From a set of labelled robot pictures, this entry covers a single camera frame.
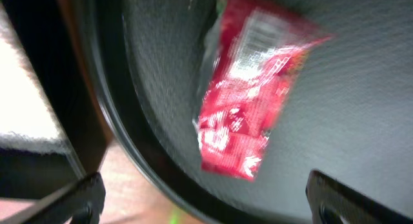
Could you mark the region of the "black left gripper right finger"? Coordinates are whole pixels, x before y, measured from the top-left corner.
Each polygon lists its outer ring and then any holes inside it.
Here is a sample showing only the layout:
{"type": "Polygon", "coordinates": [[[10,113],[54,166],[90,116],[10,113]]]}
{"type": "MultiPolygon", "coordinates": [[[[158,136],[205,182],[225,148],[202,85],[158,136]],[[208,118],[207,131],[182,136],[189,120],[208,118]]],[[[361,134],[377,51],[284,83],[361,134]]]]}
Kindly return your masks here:
{"type": "Polygon", "coordinates": [[[412,224],[412,219],[364,196],[319,170],[310,172],[305,193],[313,223],[412,224]]]}

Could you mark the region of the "red snack wrapper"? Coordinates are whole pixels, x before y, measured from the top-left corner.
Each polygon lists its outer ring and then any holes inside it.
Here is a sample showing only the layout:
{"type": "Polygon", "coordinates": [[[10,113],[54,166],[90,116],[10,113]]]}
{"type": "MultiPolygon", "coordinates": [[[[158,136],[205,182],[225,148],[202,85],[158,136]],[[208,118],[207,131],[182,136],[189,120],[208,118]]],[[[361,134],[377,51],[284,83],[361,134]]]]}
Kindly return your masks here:
{"type": "Polygon", "coordinates": [[[254,179],[308,52],[329,39],[273,1],[217,1],[192,119],[203,170],[254,179]]]}

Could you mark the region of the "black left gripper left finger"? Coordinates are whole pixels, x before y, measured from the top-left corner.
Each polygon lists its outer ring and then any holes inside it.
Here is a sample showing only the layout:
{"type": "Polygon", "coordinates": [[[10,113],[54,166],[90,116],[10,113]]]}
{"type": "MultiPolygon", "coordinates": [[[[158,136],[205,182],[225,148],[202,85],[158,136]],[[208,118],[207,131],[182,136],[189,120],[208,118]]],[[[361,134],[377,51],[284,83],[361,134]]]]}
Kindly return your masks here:
{"type": "Polygon", "coordinates": [[[95,172],[71,183],[1,224],[98,224],[104,209],[106,190],[101,174],[95,172]]]}

